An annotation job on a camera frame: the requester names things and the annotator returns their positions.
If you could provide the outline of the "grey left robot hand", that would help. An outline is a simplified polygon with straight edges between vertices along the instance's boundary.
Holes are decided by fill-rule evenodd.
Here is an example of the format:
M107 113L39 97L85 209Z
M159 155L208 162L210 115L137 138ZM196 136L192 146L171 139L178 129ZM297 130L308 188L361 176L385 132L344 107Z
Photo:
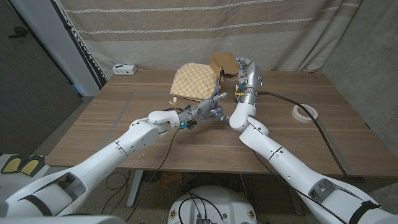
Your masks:
M195 106L186 107L178 113L180 123L188 121L196 121L197 123L205 122L209 119L220 119L224 121L229 116L223 114L223 108L218 102L227 96L227 92L218 95L213 94L210 98L205 99Z

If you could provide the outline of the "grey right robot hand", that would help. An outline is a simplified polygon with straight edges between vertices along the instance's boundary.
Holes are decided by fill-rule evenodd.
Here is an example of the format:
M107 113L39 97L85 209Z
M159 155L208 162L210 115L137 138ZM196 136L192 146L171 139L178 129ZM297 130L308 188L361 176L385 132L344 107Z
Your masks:
M236 99L238 103L255 106L257 93L261 90L263 84L261 69L248 58L238 57L236 60L240 66L235 93Z

